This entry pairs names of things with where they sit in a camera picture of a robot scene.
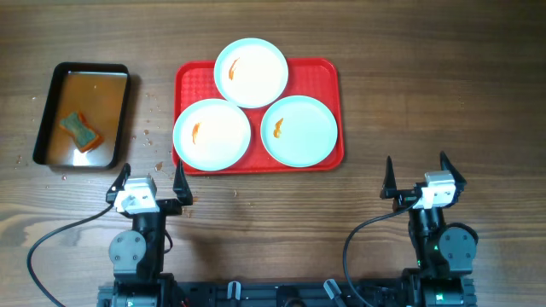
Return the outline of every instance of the wooden tabletop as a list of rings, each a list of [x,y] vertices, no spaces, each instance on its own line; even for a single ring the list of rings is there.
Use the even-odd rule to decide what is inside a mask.
[[[153,175],[158,197],[172,196],[174,75],[248,37],[337,66],[345,159],[329,172],[189,177],[198,200],[168,218],[175,246],[165,272],[178,281],[342,280],[349,232],[391,210],[378,197],[386,156],[398,186],[409,188],[439,169],[444,150],[468,180],[444,214],[479,233],[479,306],[546,301],[544,2],[71,3],[0,5],[0,306],[51,305],[26,271],[29,247],[105,208],[121,162]],[[51,74],[63,61],[122,63],[136,76],[112,170],[32,162]],[[154,170],[160,162],[165,173]],[[407,222],[396,217],[355,237],[355,278],[415,267]],[[36,273],[64,304],[94,306],[97,287],[113,281],[110,241],[130,228],[111,211],[65,231],[37,249]]]

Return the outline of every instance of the plate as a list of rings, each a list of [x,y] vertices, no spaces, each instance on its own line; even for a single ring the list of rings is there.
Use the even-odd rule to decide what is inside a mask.
[[[267,152],[292,167],[307,167],[324,160],[334,149],[338,126],[334,115],[309,96],[289,96],[274,103],[260,128]]]
[[[237,162],[250,143],[250,123],[233,103],[205,99],[187,107],[172,132],[178,156],[202,171],[219,171]]]
[[[214,82],[222,96],[239,107],[263,107],[277,99],[288,81],[281,51],[259,38],[228,45],[214,65]]]

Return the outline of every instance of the sponge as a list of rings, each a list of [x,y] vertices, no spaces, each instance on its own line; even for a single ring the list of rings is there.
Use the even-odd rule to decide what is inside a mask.
[[[80,112],[70,113],[70,115],[61,119],[59,126],[72,137],[81,153],[85,153],[101,144],[101,136],[87,125],[84,115]]]

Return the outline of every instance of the orange stain on plate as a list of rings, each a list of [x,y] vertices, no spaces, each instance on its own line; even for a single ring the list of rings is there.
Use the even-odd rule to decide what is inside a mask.
[[[194,139],[194,144],[195,144],[195,138],[197,137],[197,132],[199,132],[199,126],[201,126],[201,123],[195,124],[194,130],[193,130],[192,133],[191,133],[191,136],[192,136],[193,139]]]
[[[233,74],[235,73],[235,70],[237,68],[235,67],[235,64],[239,59],[240,58],[237,58],[237,60],[233,61],[233,64],[231,64],[231,67],[229,68],[229,80],[233,80]]]
[[[273,136],[276,137],[276,138],[281,137],[281,125],[282,125],[283,120],[284,120],[284,118],[282,118],[281,120],[279,120],[275,124],[275,131],[273,131]]]

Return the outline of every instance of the cable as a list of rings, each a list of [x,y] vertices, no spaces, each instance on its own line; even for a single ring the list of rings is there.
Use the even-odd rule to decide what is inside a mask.
[[[165,251],[163,252],[163,254],[166,254],[166,253],[170,252],[171,249],[172,249],[172,247],[173,247],[171,235],[169,235],[169,232],[167,232],[167,229],[165,229],[165,237],[167,237],[167,239],[169,239],[169,245],[170,245],[171,247],[169,247],[168,249],[165,249]]]
[[[361,295],[360,293],[358,293],[357,289],[355,288],[355,286],[352,284],[352,281],[351,281],[351,276],[349,275],[349,269],[347,268],[347,250],[349,249],[349,243],[351,242],[351,239],[352,237],[360,230],[360,229],[363,229],[364,227],[370,225],[371,223],[375,223],[375,222],[379,222],[379,221],[382,221],[382,220],[386,220],[388,218],[391,218],[391,217],[396,217],[397,215],[400,215],[404,212],[407,212],[409,209],[413,208],[413,206],[415,206],[417,202],[413,203],[411,206],[408,206],[407,208],[401,210],[401,211],[396,211],[396,212],[393,212],[393,213],[389,213],[389,214],[386,214],[384,216],[380,216],[380,217],[374,217],[364,223],[361,223],[360,225],[358,225],[355,229],[352,230],[352,232],[349,234],[349,236],[347,237],[347,240],[345,241],[345,245],[343,246],[343,271],[345,272],[345,278],[347,279],[347,283],[349,284],[349,287],[351,288],[351,290],[357,295],[357,297],[364,303],[364,305],[368,306],[368,307],[374,307],[372,304],[368,303]]]
[[[36,283],[36,286],[38,286],[38,288],[40,288],[40,290],[42,290],[42,292],[45,294],[46,297],[49,298],[49,300],[51,300],[51,302],[53,302],[53,304],[59,306],[59,307],[64,307],[63,304],[61,304],[61,302],[59,302],[56,298],[53,297],[53,295],[51,295],[51,293],[49,293],[49,291],[44,287],[44,285],[42,285],[42,282],[40,282],[40,280],[36,277],[36,273],[34,273],[34,269],[32,268],[32,254],[34,253],[34,251],[36,250],[36,248],[38,248],[38,246],[42,243],[44,243],[45,240],[49,239],[50,237],[54,236],[54,235],[57,235],[58,233],[60,233],[61,231],[64,231],[64,230],[67,230],[67,229],[70,229],[72,227],[75,227],[75,226],[79,226],[83,223],[87,223],[89,221],[92,221],[96,218],[99,218],[101,216],[103,216],[106,212],[110,211],[110,209],[112,209],[113,205],[110,205],[108,206],[108,208],[104,209],[103,211],[97,213],[96,215],[92,216],[92,217],[87,217],[86,219],[83,219],[81,221],[78,221],[76,223],[71,223],[71,224],[68,224],[66,226],[62,226],[58,229],[55,229],[53,231],[51,231],[50,233],[46,234],[45,236],[43,236],[42,238],[40,238],[40,240],[37,240],[36,243],[34,243],[34,245],[31,247],[30,251],[28,251],[28,256],[26,256],[26,267],[28,268],[28,273],[31,275],[32,279],[34,280],[34,283]]]

